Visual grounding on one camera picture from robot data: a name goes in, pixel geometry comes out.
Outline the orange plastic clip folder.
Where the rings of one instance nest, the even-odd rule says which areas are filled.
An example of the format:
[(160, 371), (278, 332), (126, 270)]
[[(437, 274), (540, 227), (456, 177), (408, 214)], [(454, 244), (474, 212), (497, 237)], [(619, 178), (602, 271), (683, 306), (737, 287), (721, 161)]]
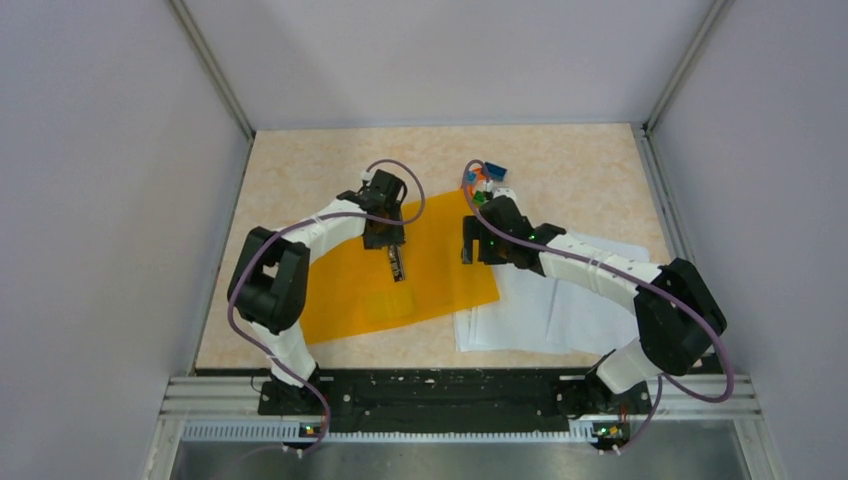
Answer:
[(300, 324), (309, 344), (339, 340), (453, 314), (493, 303), (500, 294), (491, 267), (465, 264), (464, 194), (451, 191), (405, 205), (421, 217), (406, 226), (401, 248), (404, 279), (395, 280), (384, 250), (346, 241), (309, 268)]

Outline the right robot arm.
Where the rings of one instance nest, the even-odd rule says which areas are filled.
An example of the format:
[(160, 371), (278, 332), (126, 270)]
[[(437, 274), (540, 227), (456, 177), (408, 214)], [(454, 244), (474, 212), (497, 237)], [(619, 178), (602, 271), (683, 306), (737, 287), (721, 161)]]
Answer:
[(732, 394), (735, 371), (721, 339), (727, 321), (691, 262), (639, 261), (593, 246), (563, 227), (534, 226), (506, 195), (471, 208), (462, 220), (462, 241), (465, 264), (512, 265), (563, 280), (634, 315), (637, 336), (603, 356), (585, 376), (586, 397), (594, 409), (614, 411), (628, 390), (653, 377), (678, 381), (709, 349), (726, 375), (724, 392), (711, 402)]

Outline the white paper sheets stack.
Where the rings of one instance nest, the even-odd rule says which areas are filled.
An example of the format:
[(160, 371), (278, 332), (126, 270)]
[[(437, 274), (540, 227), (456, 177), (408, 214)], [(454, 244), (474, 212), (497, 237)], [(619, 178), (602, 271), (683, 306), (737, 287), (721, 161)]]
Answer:
[(492, 270), (499, 300), (454, 314), (460, 352), (605, 355), (638, 337), (632, 313), (586, 288), (511, 265)]

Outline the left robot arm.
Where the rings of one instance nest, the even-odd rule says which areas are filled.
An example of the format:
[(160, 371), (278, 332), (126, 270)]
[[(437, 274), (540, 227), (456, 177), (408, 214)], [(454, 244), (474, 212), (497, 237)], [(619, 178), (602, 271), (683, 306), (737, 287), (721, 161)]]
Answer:
[(394, 279), (404, 280), (401, 205), (407, 193), (399, 177), (369, 168), (359, 189), (340, 193), (316, 214), (279, 230), (255, 227), (247, 234), (227, 290), (228, 316), (251, 326), (249, 342), (272, 362), (269, 393), (295, 412), (308, 413), (323, 398), (318, 365), (299, 323), (310, 265), (359, 238), (366, 250), (386, 251)]

